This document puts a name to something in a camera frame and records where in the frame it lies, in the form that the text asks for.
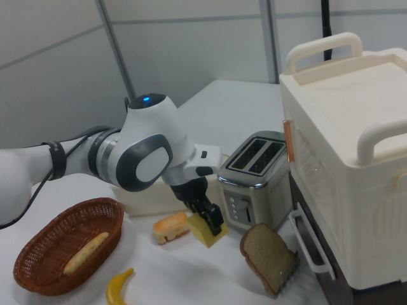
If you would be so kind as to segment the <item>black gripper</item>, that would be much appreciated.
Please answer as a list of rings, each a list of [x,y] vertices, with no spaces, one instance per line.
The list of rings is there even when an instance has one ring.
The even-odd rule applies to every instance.
[[[216,204],[210,203],[206,195],[208,188],[206,177],[193,179],[178,186],[170,186],[170,188],[179,201],[205,221],[213,236],[221,233],[221,209]]]

